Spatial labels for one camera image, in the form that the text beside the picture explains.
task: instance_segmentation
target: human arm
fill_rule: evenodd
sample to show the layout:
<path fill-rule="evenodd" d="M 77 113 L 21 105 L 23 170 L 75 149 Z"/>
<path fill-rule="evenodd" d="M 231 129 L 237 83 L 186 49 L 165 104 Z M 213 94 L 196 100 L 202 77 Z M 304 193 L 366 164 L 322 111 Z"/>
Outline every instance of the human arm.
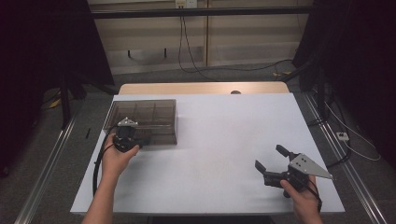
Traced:
<path fill-rule="evenodd" d="M 315 177 L 309 176 L 309 188 L 315 190 Z M 280 185 L 293 199 L 294 215 L 304 224 L 322 224 L 318 211 L 318 199 L 307 189 L 298 192 L 287 180 L 281 180 Z"/>
<path fill-rule="evenodd" d="M 111 223 L 113 218 L 114 191 L 120 174 L 135 156 L 139 146 L 122 153 L 113 146 L 114 134 L 111 134 L 105 143 L 105 154 L 102 159 L 102 179 L 93 197 L 90 208 L 82 223 Z"/>

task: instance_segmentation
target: power outlet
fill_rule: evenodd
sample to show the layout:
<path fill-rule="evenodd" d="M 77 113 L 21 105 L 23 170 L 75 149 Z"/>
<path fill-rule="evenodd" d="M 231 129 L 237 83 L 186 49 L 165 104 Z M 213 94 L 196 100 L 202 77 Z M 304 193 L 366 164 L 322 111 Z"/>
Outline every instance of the power outlet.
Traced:
<path fill-rule="evenodd" d="M 347 136 L 346 133 L 336 133 L 338 140 L 340 141 L 349 141 L 349 137 Z"/>
<path fill-rule="evenodd" d="M 186 8 L 197 8 L 197 0 L 186 0 Z"/>
<path fill-rule="evenodd" d="M 176 8 L 186 8 L 187 0 L 175 0 Z"/>

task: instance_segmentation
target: human hand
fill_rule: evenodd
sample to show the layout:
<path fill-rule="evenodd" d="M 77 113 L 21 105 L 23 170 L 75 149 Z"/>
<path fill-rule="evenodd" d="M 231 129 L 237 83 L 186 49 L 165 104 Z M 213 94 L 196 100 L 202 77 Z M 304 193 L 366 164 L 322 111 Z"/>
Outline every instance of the human hand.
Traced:
<path fill-rule="evenodd" d="M 113 145 L 114 133 L 105 142 L 105 154 L 102 158 L 102 176 L 119 177 L 128 165 L 129 160 L 137 154 L 139 146 L 126 152 L 118 151 Z"/>
<path fill-rule="evenodd" d="M 316 191 L 314 185 L 316 180 L 313 175 L 309 176 L 312 181 L 309 182 L 309 188 Z M 307 189 L 298 192 L 287 180 L 281 180 L 280 185 L 290 195 L 294 203 L 294 215 L 304 224 L 321 224 L 320 214 L 318 212 L 318 199 Z"/>

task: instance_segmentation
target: person's thumb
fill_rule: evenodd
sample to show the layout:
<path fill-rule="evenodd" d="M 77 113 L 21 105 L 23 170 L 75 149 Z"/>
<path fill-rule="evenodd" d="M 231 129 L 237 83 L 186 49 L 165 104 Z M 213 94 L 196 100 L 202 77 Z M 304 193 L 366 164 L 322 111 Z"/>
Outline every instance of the person's thumb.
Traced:
<path fill-rule="evenodd" d="M 289 183 L 289 181 L 281 180 L 280 185 L 292 199 L 296 200 L 298 197 L 300 197 L 299 192 L 297 192 L 297 190 Z"/>
<path fill-rule="evenodd" d="M 137 154 L 139 148 L 140 148 L 139 145 L 136 145 L 132 149 L 125 152 L 125 155 L 128 157 L 128 160 L 130 160 L 133 156 Z"/>

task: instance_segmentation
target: white table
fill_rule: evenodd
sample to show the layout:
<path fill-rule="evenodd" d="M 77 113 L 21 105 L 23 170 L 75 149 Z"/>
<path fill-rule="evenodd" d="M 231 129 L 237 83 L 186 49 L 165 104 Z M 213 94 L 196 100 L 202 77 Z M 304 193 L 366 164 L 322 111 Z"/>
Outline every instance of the white table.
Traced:
<path fill-rule="evenodd" d="M 291 93 L 118 95 L 118 100 L 177 99 L 177 146 L 144 147 L 121 175 L 114 212 L 161 215 L 273 215 L 292 211 L 283 189 L 264 186 L 255 169 L 287 170 L 276 145 L 304 153 L 325 167 Z M 72 213 L 92 201 L 93 162 L 102 133 L 75 199 Z M 334 184 L 317 178 L 322 213 L 344 212 Z"/>

